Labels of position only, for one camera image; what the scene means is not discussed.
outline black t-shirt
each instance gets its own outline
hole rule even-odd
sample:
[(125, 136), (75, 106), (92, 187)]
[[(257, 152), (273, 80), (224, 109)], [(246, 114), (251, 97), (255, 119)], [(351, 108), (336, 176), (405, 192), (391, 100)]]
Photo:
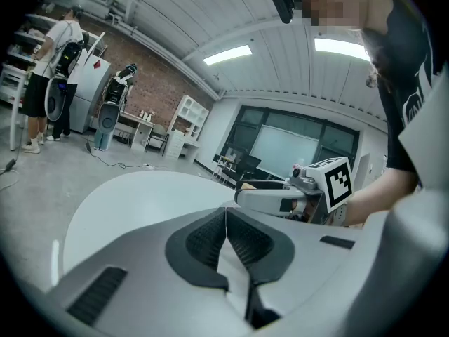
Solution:
[(425, 102), (432, 77), (441, 66), (434, 60), (429, 33), (413, 5), (408, 0), (393, 0), (393, 5), (387, 18), (387, 34), (364, 29), (362, 36), (368, 41), (369, 54), (375, 56), (370, 48), (380, 47), (380, 59), (386, 61), (383, 64), (385, 79), (379, 77), (377, 86), (387, 116), (387, 167), (415, 171), (398, 136)]

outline black camera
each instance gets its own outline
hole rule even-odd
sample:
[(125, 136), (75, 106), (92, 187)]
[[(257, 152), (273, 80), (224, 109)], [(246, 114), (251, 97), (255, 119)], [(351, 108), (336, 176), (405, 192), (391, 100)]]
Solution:
[(293, 0), (273, 0), (279, 17), (284, 24), (290, 24), (293, 19), (293, 8), (295, 4)]

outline sneaker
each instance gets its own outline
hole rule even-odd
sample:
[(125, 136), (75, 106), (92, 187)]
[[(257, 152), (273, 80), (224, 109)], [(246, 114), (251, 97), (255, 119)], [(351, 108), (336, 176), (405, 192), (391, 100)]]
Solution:
[(40, 146), (42, 146), (44, 141), (45, 141), (45, 139), (43, 138), (43, 133), (38, 133), (37, 134), (37, 143), (40, 144)]
[(50, 135), (50, 136), (47, 136), (47, 140), (48, 141), (60, 141), (61, 139), (60, 138), (54, 138), (52, 135)]
[(39, 148), (39, 145), (37, 145), (37, 144), (33, 145), (33, 143), (31, 141), (29, 141), (26, 145), (23, 145), (22, 150), (23, 150), (23, 152), (27, 152), (30, 154), (38, 154), (41, 151), (41, 149)]

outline chair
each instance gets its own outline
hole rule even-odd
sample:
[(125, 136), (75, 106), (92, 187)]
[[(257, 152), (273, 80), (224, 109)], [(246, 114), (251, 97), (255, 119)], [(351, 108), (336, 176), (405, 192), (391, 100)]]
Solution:
[(260, 162), (261, 160), (257, 157), (250, 156), (249, 154), (243, 155), (239, 163), (231, 163), (231, 165), (235, 165), (235, 171), (224, 168), (222, 169), (222, 173), (234, 181), (240, 181), (243, 180), (246, 174), (253, 175)]
[(162, 142), (162, 145), (160, 146), (159, 151), (161, 151), (162, 147), (163, 147), (163, 150), (162, 150), (162, 155), (163, 155), (163, 153), (166, 151), (167, 139), (168, 139), (168, 134), (167, 134), (165, 128), (162, 125), (154, 125), (153, 126), (152, 132), (149, 134), (149, 137), (148, 137), (147, 145), (145, 146), (145, 152), (148, 150), (148, 146), (149, 146), (148, 144), (152, 138)]

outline black shorts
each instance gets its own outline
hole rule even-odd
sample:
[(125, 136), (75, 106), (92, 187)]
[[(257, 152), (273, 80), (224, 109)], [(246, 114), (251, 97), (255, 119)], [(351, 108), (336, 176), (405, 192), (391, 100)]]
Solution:
[(31, 74), (22, 104), (22, 113), (29, 117), (45, 117), (45, 94), (50, 79)]

